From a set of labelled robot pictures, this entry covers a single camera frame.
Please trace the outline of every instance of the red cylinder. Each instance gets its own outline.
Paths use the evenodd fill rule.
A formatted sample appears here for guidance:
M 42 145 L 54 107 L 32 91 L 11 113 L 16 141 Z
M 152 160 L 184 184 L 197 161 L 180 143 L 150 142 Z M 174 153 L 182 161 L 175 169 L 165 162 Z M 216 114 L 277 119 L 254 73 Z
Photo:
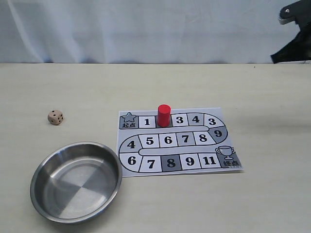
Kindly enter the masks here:
M 157 124 L 160 127 L 168 127 L 171 121 L 171 107 L 162 104 L 157 109 Z

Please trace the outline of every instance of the white square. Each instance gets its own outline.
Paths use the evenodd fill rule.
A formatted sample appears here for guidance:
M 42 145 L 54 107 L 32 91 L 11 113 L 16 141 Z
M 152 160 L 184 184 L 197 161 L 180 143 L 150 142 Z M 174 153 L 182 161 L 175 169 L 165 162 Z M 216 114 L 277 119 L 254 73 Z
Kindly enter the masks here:
M 180 162 L 183 170 L 200 169 L 198 154 L 180 154 Z
M 175 133 L 159 134 L 160 147 L 177 147 L 177 138 Z
M 143 148 L 159 148 L 158 134 L 141 134 L 138 135 Z
M 138 153 L 120 153 L 119 155 L 122 165 L 130 171 L 138 171 L 142 156 Z
M 202 168 L 220 168 L 220 163 L 216 153 L 200 153 L 199 159 Z
M 161 172 L 160 156 L 143 156 L 139 172 Z
M 172 114 L 173 126 L 189 126 L 187 114 Z
M 204 114 L 204 125 L 209 128 L 224 126 L 221 120 L 210 114 Z
M 213 145 L 214 139 L 209 135 L 207 131 L 194 131 L 194 141 L 197 145 Z
M 138 123 L 140 128 L 155 128 L 156 117 L 155 116 L 139 116 Z

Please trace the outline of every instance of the metal bowl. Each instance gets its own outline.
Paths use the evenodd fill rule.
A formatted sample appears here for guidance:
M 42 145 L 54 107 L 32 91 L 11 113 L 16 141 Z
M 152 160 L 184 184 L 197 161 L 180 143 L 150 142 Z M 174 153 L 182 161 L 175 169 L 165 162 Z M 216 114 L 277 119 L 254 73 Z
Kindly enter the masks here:
M 30 185 L 35 209 L 60 223 L 78 223 L 101 214 L 116 196 L 122 180 L 117 155 L 105 145 L 78 142 L 48 156 Z

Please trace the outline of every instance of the white backdrop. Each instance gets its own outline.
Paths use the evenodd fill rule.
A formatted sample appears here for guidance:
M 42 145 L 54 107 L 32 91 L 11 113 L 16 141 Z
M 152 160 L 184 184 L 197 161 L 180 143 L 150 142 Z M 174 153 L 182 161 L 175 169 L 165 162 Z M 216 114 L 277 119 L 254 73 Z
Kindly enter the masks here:
M 0 0 L 0 62 L 271 63 L 294 0 Z

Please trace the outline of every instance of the board game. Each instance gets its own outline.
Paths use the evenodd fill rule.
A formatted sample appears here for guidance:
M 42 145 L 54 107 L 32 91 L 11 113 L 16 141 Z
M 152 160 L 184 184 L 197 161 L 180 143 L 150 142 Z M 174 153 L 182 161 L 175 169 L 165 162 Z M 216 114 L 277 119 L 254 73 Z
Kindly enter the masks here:
M 120 111 L 117 155 L 123 177 L 242 170 L 221 108 Z

